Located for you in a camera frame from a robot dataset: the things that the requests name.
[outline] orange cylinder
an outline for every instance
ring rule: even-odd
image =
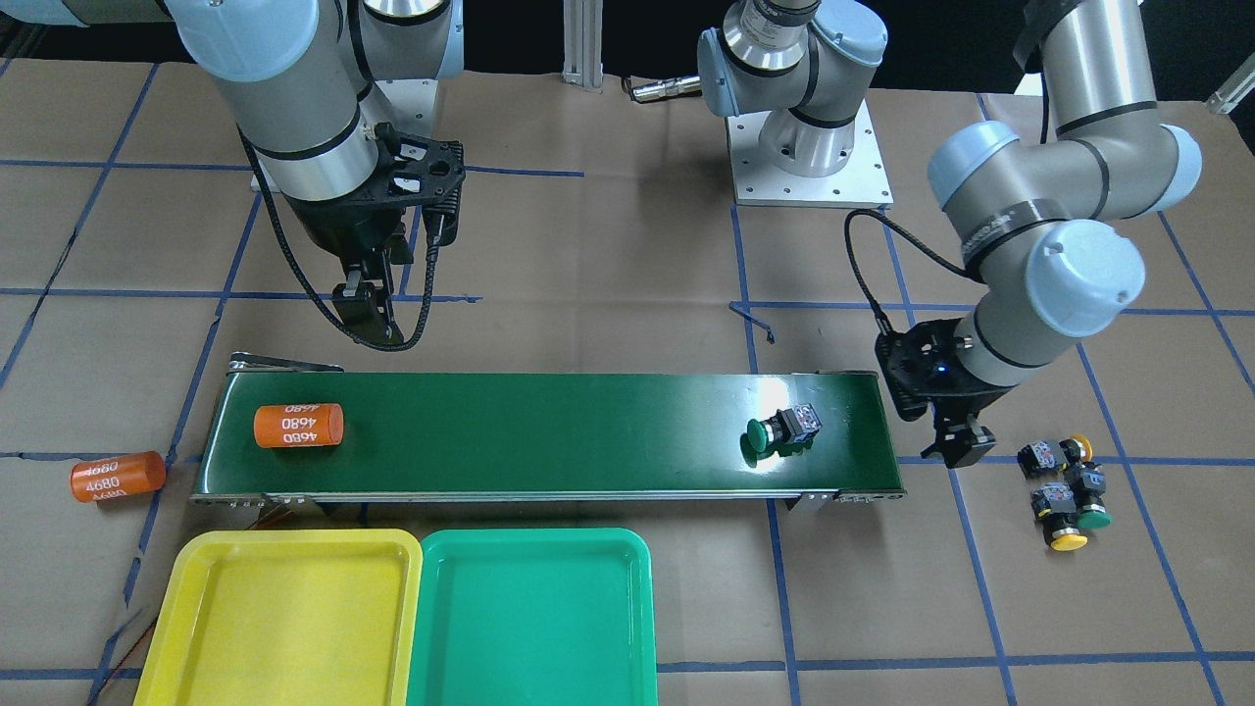
[[[262,449],[339,446],[344,439],[344,410],[334,403],[266,405],[252,418],[252,439]]]
[[[79,503],[152,493],[163,485],[166,463],[156,451],[84,461],[70,469],[70,493]]]

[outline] green conveyor belt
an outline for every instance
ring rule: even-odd
[[[262,405],[338,403],[338,448],[259,448]],[[754,458],[752,418],[823,429]],[[474,502],[899,497],[873,374],[786,376],[236,372],[193,500]]]

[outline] yellow tray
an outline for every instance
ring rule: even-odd
[[[193,539],[136,706],[404,706],[422,557],[388,529]]]

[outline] light blue joint cap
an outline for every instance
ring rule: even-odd
[[[1029,252],[1024,283],[1033,310],[1069,337],[1107,327],[1142,292],[1146,263],[1107,223],[1074,219],[1047,231]]]
[[[968,177],[1017,139],[1015,130],[998,120],[970,124],[950,135],[929,161],[929,184],[941,208]]]
[[[87,26],[61,0],[0,0],[0,13],[33,25]]]
[[[466,31],[462,28],[462,0],[453,0],[449,8],[449,38],[444,43],[444,58],[435,71],[437,79],[453,78],[466,68]]]
[[[220,5],[166,0],[166,8],[196,63],[237,83],[284,73],[305,54],[318,31],[318,0],[226,0]]]
[[[732,90],[732,71],[728,58],[719,46],[719,33],[708,29],[698,39],[698,74],[702,76],[702,98],[710,112],[727,118],[739,115],[737,95]]]
[[[1176,125],[1161,124],[1160,127],[1172,133],[1177,140],[1177,169],[1172,173],[1172,181],[1168,182],[1163,196],[1160,196],[1160,199],[1143,213],[1153,213],[1176,206],[1182,198],[1190,196],[1190,192],[1199,183],[1199,177],[1202,176],[1202,149],[1199,148],[1194,137]]]
[[[856,64],[878,66],[885,58],[885,21],[855,0],[823,0],[811,25],[825,44]]]

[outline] plastic tray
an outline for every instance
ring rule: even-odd
[[[422,562],[400,530],[193,539],[136,706],[404,703]]]
[[[423,540],[409,706],[654,706],[649,549],[625,529]]]

